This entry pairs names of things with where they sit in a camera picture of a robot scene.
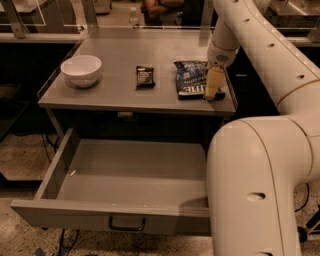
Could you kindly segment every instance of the white bowl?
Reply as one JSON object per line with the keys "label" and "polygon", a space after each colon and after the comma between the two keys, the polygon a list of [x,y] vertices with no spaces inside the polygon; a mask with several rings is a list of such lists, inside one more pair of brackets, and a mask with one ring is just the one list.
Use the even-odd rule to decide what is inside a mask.
{"label": "white bowl", "polygon": [[79,87],[89,87],[99,78],[101,60],[91,55],[78,55],[61,64],[65,80]]}

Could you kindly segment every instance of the drawer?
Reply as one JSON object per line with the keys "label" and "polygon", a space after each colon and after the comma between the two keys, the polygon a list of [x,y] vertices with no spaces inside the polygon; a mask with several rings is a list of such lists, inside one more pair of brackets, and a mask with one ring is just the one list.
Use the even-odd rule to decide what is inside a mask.
{"label": "drawer", "polygon": [[11,207],[42,228],[207,235],[205,150],[85,139],[69,129],[35,198]]}

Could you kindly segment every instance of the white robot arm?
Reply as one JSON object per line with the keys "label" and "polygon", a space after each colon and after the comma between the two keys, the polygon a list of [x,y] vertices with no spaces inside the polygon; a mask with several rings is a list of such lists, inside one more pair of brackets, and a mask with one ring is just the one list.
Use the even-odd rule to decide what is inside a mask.
{"label": "white robot arm", "polygon": [[211,142],[215,256],[301,255],[293,193],[320,178],[320,70],[264,19],[269,2],[214,0],[209,62],[228,66],[241,45],[281,114],[233,121]]}

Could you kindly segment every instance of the floor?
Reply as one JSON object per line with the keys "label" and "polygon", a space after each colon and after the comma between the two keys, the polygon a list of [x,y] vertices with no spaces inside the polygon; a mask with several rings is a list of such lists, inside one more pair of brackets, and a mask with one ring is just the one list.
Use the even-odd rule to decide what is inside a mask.
{"label": "floor", "polygon": [[[117,22],[117,24],[126,26],[132,5],[138,9],[140,2],[113,1],[112,11],[107,15],[98,16],[99,24],[105,26],[109,22]],[[54,142],[56,138],[55,134],[48,136],[51,142]],[[0,172],[8,180],[40,181],[53,156],[53,147],[48,143],[45,135],[18,136],[9,133],[0,143]],[[61,248],[64,250],[60,255],[66,255],[66,248],[72,245],[69,255],[213,255],[211,237],[197,236],[161,236],[94,231],[79,231],[77,233],[75,230],[65,230],[64,247],[60,247],[63,232],[61,229],[43,230],[30,227],[10,208],[12,200],[31,200],[34,194],[35,191],[32,189],[0,189],[0,256],[54,256],[59,255]],[[295,192],[296,208],[299,208],[305,200],[306,186],[303,184],[297,187]],[[313,182],[310,184],[308,204],[296,214],[299,226],[304,226],[310,217],[317,212],[318,204],[320,204],[320,182]],[[318,239],[317,236],[310,236],[309,240],[302,244],[303,256],[320,254]]]}

